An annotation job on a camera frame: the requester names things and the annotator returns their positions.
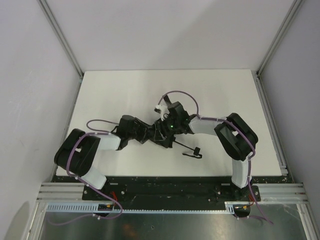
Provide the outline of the black folding umbrella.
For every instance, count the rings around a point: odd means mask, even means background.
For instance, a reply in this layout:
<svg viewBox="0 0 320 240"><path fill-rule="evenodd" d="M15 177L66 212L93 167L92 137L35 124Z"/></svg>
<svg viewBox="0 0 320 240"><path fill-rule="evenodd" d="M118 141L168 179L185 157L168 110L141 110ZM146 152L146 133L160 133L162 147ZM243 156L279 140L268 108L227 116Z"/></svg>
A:
<svg viewBox="0 0 320 240"><path fill-rule="evenodd" d="M182 134L193 134L191 127L189 124L191 123L191 120L193 120L197 115L196 114L188 114L188 112L184 109L183 105L179 102L171 102L170 98L168 97L169 92L164 94L160 101L165 102L165 106L168 108L168 114L166 115L165 122L169 125L169 127L172 129L175 140L173 144L178 144L184 148L187 148L191 151L193 151L192 154L183 153L184 156L188 156L195 159L201 159L203 157L202 154L200 154L201 149L199 147L191 148L187 145L184 145L176 140L176 135L182 135ZM150 141L154 142L154 133L155 133L155 126L152 125L152 134L150 136Z"/></svg>

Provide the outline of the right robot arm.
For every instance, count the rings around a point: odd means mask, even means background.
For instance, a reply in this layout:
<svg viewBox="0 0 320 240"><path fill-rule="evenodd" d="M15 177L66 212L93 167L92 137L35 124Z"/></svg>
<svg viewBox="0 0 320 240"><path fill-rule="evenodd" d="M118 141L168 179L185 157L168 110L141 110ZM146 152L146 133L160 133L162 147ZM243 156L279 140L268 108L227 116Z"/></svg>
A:
<svg viewBox="0 0 320 240"><path fill-rule="evenodd" d="M155 124L157 144L168 147L176 135L205 134L216 136L223 149L232 159L232 184L240 190L252 191L252 158L256 155L259 139L256 133L237 114L231 113L225 118L189 115L180 102L155 106L160 114Z"/></svg>

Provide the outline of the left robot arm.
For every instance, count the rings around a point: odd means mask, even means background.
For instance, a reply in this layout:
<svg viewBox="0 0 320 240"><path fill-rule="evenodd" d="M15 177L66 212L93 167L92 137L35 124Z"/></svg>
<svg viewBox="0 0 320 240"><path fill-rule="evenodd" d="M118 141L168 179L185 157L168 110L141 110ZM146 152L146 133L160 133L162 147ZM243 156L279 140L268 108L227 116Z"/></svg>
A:
<svg viewBox="0 0 320 240"><path fill-rule="evenodd" d="M144 144L155 133L149 125L131 115L123 115L111 131L89 128L91 132L73 129L54 156L54 163L71 177L101 190L107 177L93 166L98 151L120 151L130 140Z"/></svg>

